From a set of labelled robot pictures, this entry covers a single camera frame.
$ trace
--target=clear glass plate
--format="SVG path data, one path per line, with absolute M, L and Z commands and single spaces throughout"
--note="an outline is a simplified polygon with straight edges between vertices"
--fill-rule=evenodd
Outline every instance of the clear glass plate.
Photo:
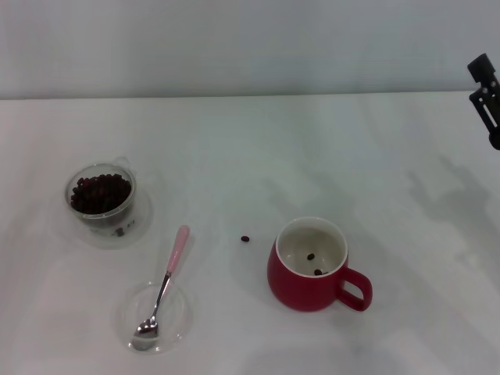
M 132 344 L 134 332 L 151 316 L 161 284 L 143 283 L 127 291 L 120 299 L 114 315 L 115 330 L 120 342 L 141 354 L 157 354 L 175 348 L 192 325 L 193 315 L 185 293 L 173 282 L 160 305 L 157 320 L 159 337 L 147 351 L 137 351 Z

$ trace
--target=coffee bean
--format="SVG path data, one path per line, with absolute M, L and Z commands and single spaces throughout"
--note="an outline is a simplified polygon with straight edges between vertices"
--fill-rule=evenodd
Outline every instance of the coffee bean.
M 125 202 L 131 190 L 130 181 L 119 174 L 80 178 L 73 189 L 71 206 L 81 213 L 107 213 Z

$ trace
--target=white table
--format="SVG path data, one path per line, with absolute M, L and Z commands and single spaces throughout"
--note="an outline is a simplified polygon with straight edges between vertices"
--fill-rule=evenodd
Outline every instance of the white table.
M 2 374 L 500 373 L 500 153 L 466 92 L 11 101 L 0 131 Z M 165 214 L 117 250 L 59 233 L 69 175 L 120 155 Z M 346 233 L 366 312 L 272 296 L 270 246 L 296 216 Z M 194 324 L 133 353 L 113 306 L 161 277 L 182 223 Z

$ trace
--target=metal spoon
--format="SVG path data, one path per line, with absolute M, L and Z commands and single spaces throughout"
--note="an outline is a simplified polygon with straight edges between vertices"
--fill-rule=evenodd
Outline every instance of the metal spoon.
M 189 227 L 187 225 L 183 225 L 177 231 L 175 244 L 173 245 L 172 254 L 170 254 L 169 264 L 166 267 L 165 277 L 163 278 L 162 287 L 160 288 L 158 298 L 156 299 L 153 314 L 151 315 L 151 318 L 146 319 L 139 325 L 134 333 L 134 337 L 132 338 L 131 344 L 135 350 L 142 352 L 150 349 L 156 343 L 156 339 L 158 338 L 158 321 L 156 320 L 156 313 L 158 312 L 160 302 L 168 292 L 168 286 L 170 284 L 170 279 L 172 278 L 172 273 L 179 263 L 180 255 L 184 250 L 188 237 Z

